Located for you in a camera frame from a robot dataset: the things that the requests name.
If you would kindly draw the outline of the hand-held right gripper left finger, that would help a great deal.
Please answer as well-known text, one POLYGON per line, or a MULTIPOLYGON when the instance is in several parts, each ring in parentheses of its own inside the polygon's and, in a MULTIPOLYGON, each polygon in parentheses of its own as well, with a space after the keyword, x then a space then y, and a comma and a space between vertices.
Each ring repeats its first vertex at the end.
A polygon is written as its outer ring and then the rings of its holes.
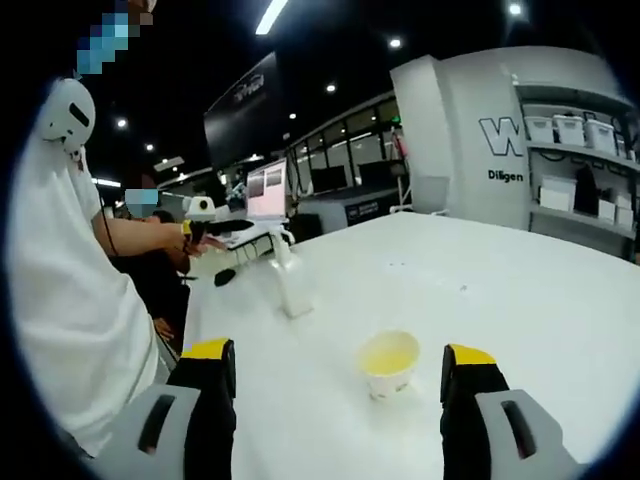
POLYGON ((230 479, 235 397, 234 342, 192 345, 166 384, 116 417, 92 469, 101 479, 230 479))

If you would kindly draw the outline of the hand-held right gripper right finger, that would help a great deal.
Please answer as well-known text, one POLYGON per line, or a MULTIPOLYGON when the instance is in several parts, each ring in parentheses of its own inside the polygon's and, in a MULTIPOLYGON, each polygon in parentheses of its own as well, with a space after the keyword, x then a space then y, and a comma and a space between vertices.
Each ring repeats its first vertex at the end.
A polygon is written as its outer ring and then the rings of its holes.
POLYGON ((560 424, 482 350, 444 347, 440 402, 445 479, 577 479, 586 469, 560 424))

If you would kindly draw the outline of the person's left hand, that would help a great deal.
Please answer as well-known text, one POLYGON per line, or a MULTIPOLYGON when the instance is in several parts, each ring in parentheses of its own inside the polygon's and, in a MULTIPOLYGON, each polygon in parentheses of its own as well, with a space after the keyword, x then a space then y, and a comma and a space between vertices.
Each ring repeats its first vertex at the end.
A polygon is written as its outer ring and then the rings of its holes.
POLYGON ((204 235, 200 240, 194 240, 188 235, 178 232, 166 251, 171 255, 199 257, 210 249, 225 251, 227 247, 208 235, 204 235))

